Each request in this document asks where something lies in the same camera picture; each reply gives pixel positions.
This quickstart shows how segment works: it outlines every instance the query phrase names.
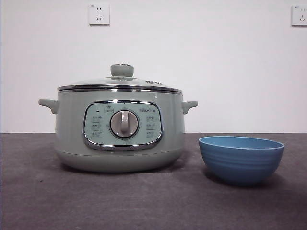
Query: gray table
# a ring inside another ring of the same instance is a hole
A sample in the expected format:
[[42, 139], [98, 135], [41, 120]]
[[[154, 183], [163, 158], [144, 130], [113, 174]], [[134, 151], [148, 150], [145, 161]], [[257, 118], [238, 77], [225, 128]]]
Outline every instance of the gray table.
[[211, 135], [186, 134], [168, 167], [106, 174], [61, 164], [54, 134], [2, 134], [1, 229], [307, 229], [307, 134], [237, 134], [286, 145], [276, 173], [248, 188], [206, 169], [198, 138]]

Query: mint green pot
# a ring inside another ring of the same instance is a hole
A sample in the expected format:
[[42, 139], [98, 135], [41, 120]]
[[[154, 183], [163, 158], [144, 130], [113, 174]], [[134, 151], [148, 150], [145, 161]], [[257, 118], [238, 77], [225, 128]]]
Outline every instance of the mint green pot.
[[[57, 115], [55, 150], [60, 160], [80, 170], [118, 173], [158, 168], [178, 159], [184, 143], [184, 114], [198, 103], [183, 102], [180, 90], [133, 78], [132, 66], [113, 65], [111, 73], [109, 78], [59, 87], [57, 101], [39, 100]], [[138, 118], [137, 131], [128, 138], [117, 136], [110, 126], [121, 110]], [[100, 114], [103, 122], [92, 123], [90, 111]], [[153, 124], [148, 122], [152, 111], [156, 130], [147, 130]], [[91, 130], [97, 126], [102, 130]]]

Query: power socket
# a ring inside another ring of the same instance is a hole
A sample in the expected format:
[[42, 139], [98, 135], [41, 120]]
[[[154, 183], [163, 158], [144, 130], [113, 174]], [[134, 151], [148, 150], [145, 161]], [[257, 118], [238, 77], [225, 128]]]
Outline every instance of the power socket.
[[88, 6], [89, 25], [110, 25], [110, 7], [108, 3]]
[[291, 11], [291, 25], [307, 26], [307, 4], [293, 5]]

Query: pot handle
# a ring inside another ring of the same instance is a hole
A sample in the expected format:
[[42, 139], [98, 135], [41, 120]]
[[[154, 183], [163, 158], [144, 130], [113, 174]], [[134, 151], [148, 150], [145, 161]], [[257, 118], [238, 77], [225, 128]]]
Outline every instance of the pot handle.
[[50, 108], [53, 114], [58, 113], [59, 101], [50, 100], [50, 99], [39, 99], [38, 104]]
[[198, 105], [197, 101], [191, 101], [191, 102], [182, 102], [182, 110], [183, 114], [187, 114], [190, 108], [196, 107]]

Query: ceramic bowl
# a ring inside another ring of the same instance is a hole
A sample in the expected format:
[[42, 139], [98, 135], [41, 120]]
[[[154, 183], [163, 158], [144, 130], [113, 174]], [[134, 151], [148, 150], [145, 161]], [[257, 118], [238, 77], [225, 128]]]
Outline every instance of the ceramic bowl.
[[248, 137], [215, 136], [199, 139], [208, 169], [229, 184], [254, 185], [272, 175], [281, 161], [284, 144]]

